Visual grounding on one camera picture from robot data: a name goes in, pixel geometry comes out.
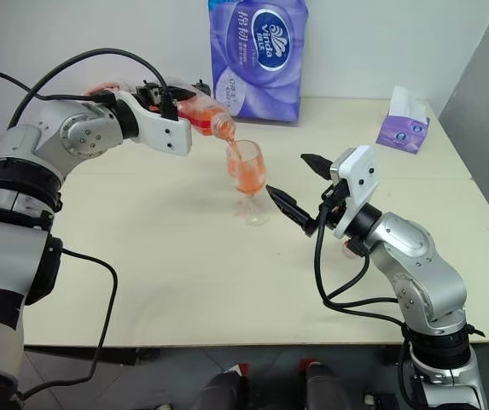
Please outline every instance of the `purple tissue package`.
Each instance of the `purple tissue package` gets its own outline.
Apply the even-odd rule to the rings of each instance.
[[[428,134],[429,123],[429,118],[427,124],[424,124],[408,117],[387,115],[382,123],[377,143],[416,154]]]
[[[231,115],[299,118],[305,0],[209,0],[215,98]]]

